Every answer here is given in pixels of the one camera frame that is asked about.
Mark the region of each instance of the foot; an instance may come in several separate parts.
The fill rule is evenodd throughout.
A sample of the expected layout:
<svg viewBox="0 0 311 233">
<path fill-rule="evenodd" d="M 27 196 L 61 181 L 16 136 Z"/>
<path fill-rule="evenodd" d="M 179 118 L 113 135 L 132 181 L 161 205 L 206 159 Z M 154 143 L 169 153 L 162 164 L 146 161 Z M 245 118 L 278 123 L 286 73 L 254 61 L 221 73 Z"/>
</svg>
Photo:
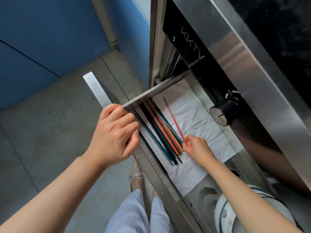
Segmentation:
<svg viewBox="0 0 311 233">
<path fill-rule="evenodd" d="M 154 197 L 159 197 L 158 193 L 155 191 L 155 189 L 153 189 L 153 192 L 152 192 L 152 200 Z"/>
<path fill-rule="evenodd" d="M 143 188 L 142 179 L 143 179 L 142 170 L 139 167 L 138 163 L 135 162 L 129 177 L 132 192 L 135 191 L 136 189 L 142 190 Z"/>
</svg>

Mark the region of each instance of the hand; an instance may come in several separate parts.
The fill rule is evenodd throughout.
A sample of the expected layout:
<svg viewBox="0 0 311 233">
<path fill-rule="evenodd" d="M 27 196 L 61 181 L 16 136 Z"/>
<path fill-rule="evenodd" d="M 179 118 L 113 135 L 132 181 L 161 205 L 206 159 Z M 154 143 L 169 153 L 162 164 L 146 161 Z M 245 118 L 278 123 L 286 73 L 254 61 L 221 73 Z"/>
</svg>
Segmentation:
<svg viewBox="0 0 311 233">
<path fill-rule="evenodd" d="M 91 144 L 85 156 L 102 168 L 130 157 L 139 145 L 139 123 L 121 105 L 111 104 L 100 114 Z"/>
<path fill-rule="evenodd" d="M 185 140 L 187 141 L 187 144 L 182 144 L 183 150 L 186 151 L 201 167 L 206 168 L 207 164 L 217 161 L 214 153 L 209 148 L 204 138 L 188 135 L 185 137 Z"/>
</svg>

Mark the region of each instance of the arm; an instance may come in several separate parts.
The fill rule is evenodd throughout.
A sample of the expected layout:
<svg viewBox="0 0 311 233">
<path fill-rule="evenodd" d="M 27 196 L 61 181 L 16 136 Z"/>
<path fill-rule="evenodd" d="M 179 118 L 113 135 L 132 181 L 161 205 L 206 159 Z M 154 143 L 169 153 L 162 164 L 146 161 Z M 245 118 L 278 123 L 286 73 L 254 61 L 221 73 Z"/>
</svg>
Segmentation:
<svg viewBox="0 0 311 233">
<path fill-rule="evenodd" d="M 206 169 L 248 233 L 301 231 L 219 162 L 204 138 L 188 135 L 183 149 Z"/>
<path fill-rule="evenodd" d="M 137 148 L 138 126 L 134 115 L 122 106 L 104 108 L 85 154 L 3 223 L 0 233 L 63 232 L 99 176 L 109 166 L 129 158 Z"/>
</svg>

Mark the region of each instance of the forearm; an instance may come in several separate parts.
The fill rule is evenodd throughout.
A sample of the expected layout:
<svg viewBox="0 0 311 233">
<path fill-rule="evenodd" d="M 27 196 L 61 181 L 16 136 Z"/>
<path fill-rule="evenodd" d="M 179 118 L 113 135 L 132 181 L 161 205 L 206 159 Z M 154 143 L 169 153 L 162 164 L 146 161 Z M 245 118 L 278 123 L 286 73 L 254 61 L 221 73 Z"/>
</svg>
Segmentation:
<svg viewBox="0 0 311 233">
<path fill-rule="evenodd" d="M 215 160 L 204 168 L 223 191 L 246 232 L 301 232 L 223 163 Z"/>
<path fill-rule="evenodd" d="M 78 157 L 57 179 L 7 220 L 0 227 L 0 232 L 63 232 L 103 171 L 86 156 Z"/>
</svg>

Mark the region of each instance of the tiled floor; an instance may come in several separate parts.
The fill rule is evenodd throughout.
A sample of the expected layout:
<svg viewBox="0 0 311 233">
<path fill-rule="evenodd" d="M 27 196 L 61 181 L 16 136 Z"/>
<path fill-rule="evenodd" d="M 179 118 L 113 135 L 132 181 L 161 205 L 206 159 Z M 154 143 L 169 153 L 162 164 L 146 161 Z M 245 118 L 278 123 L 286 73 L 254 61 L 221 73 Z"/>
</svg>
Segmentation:
<svg viewBox="0 0 311 233">
<path fill-rule="evenodd" d="M 145 91 L 122 53 L 114 50 L 2 111 L 0 224 L 86 151 L 101 111 L 82 78 L 90 71 L 121 103 Z M 104 172 L 66 232 L 104 232 L 110 217 L 130 193 L 130 188 L 124 187 L 128 186 L 133 162 L 131 157 Z M 150 212 L 153 188 L 146 181 L 145 203 Z"/>
</svg>

